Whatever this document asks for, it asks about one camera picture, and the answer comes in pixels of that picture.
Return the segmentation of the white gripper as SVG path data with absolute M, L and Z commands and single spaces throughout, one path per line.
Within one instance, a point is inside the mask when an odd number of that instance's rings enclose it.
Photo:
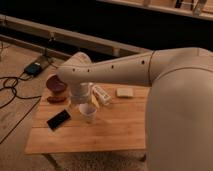
M 70 99 L 73 104 L 84 104 L 91 100 L 90 83 L 71 84 L 69 89 Z

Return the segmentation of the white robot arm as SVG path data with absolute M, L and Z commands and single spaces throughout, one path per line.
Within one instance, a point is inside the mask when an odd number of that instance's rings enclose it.
M 93 63 L 78 52 L 57 75 L 74 104 L 88 101 L 90 83 L 147 86 L 148 171 L 213 171 L 213 56 L 169 49 Z

